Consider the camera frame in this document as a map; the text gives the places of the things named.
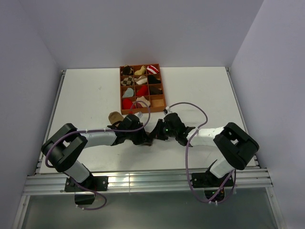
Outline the red sock with white pattern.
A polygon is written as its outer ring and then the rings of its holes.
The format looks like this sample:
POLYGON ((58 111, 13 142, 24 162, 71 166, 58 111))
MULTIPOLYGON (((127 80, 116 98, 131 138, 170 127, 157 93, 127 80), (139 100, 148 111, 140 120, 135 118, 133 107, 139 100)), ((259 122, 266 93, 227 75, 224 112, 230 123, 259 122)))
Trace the red sock with white pattern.
POLYGON ((133 104, 131 99, 125 98, 122 100, 122 110, 130 110, 135 108, 136 106, 133 104))

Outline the beige maroon striped sock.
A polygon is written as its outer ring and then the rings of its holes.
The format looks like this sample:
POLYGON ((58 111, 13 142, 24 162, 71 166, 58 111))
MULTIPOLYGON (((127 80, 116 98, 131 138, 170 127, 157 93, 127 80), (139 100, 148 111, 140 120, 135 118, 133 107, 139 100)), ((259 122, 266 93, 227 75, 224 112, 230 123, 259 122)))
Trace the beige maroon striped sock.
POLYGON ((147 108, 151 106, 150 100, 145 96, 137 97, 136 98, 136 107, 137 108, 147 108))

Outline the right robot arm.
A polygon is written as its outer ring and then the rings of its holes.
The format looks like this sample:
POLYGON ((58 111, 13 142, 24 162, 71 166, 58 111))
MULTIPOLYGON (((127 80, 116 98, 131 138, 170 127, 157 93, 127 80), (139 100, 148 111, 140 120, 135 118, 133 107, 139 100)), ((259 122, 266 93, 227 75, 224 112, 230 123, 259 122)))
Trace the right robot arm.
POLYGON ((182 146, 218 148, 222 156, 210 166, 206 174, 207 183, 211 186, 217 186, 234 169, 244 170, 259 150, 259 144, 233 122, 218 128, 200 129, 185 126, 177 113, 159 119, 149 137, 163 141, 172 137, 182 146))

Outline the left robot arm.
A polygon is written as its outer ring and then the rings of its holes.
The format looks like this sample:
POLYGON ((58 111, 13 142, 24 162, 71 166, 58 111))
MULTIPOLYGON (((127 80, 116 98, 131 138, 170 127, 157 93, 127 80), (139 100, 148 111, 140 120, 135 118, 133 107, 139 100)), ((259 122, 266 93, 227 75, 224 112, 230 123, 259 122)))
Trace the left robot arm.
POLYGON ((73 124, 63 125, 41 147, 46 162, 50 162, 57 172, 65 173, 76 181, 81 190, 97 186, 95 178, 86 166, 78 161, 82 150, 94 146, 116 146, 130 140, 136 146, 150 146, 152 139, 145 131, 138 116, 125 117, 113 112, 109 115, 110 125, 100 132, 80 131, 73 124))

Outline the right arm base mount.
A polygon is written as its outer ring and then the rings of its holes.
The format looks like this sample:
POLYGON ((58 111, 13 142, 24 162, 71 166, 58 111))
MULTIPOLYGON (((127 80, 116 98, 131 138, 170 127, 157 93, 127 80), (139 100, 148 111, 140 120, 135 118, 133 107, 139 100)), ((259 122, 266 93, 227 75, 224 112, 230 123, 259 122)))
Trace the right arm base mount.
POLYGON ((193 188, 218 188, 225 181, 230 173, 222 178, 217 178, 212 173, 192 173, 191 184, 193 188))

